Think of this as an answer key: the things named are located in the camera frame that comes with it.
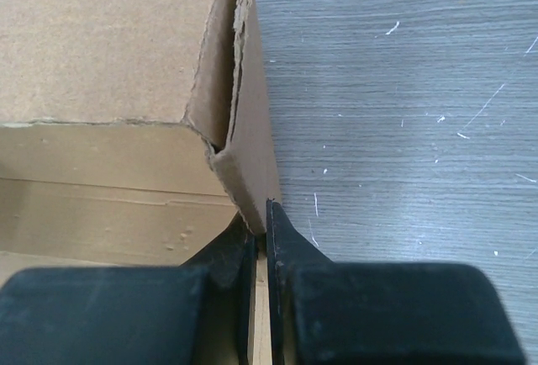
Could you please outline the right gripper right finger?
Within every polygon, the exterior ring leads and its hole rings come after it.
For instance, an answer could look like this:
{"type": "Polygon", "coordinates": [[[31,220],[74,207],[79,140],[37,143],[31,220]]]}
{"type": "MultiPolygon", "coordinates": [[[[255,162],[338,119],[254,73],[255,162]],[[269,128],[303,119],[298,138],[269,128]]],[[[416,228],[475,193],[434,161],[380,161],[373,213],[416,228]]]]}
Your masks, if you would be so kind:
{"type": "Polygon", "coordinates": [[[498,292],[450,262],[334,262],[266,204],[275,364],[522,364],[498,292]]]}

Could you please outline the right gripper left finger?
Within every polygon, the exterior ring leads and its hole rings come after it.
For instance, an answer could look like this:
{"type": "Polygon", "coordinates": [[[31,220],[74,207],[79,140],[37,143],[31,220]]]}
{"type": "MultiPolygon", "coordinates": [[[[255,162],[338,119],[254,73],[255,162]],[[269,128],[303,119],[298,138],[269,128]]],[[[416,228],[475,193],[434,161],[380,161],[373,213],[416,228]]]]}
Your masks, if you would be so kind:
{"type": "Polygon", "coordinates": [[[1,289],[1,361],[249,364],[255,272],[240,216],[179,266],[24,269],[1,289]]]}

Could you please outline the brown cardboard box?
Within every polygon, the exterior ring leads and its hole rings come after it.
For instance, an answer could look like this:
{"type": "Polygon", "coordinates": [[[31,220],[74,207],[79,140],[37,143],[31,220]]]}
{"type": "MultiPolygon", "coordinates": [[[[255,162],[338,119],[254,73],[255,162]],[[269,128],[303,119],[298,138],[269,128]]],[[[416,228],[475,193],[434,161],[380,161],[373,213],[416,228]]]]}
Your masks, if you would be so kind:
{"type": "Polygon", "coordinates": [[[281,197],[256,0],[1,0],[1,289],[34,267],[179,266],[281,197]]]}

